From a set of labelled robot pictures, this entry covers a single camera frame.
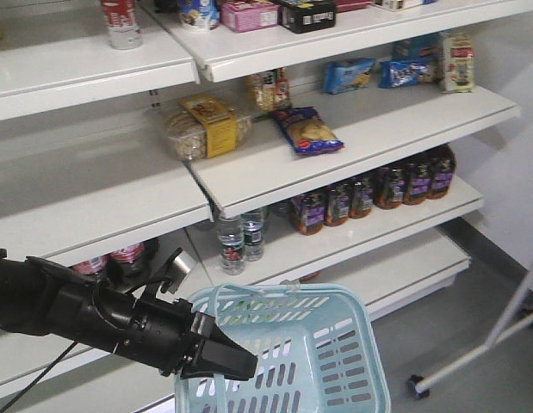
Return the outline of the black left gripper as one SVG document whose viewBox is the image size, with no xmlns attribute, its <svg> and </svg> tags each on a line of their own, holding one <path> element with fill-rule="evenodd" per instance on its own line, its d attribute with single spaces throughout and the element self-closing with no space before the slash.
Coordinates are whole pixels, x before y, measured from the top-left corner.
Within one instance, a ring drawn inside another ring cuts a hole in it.
<svg viewBox="0 0 533 413">
<path fill-rule="evenodd" d="M 133 315 L 115 346 L 115 354 L 182 379 L 246 381 L 255 376 L 257 357 L 227 336 L 206 313 L 190 302 L 136 301 Z"/>
</svg>

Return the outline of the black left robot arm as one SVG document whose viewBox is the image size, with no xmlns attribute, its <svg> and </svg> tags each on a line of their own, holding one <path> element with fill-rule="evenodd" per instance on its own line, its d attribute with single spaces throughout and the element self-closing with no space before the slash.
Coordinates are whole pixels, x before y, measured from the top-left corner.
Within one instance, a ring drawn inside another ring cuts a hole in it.
<svg viewBox="0 0 533 413">
<path fill-rule="evenodd" d="M 177 264 L 182 254 L 177 249 L 155 276 L 136 284 L 143 293 L 134 297 L 133 289 L 116 291 L 106 280 L 43 258 L 12 261 L 0 249 L 0 329 L 64 337 L 164 376 L 253 378 L 257 357 L 224 334 L 214 317 L 185 299 L 158 298 L 176 291 L 189 273 Z"/>
</svg>

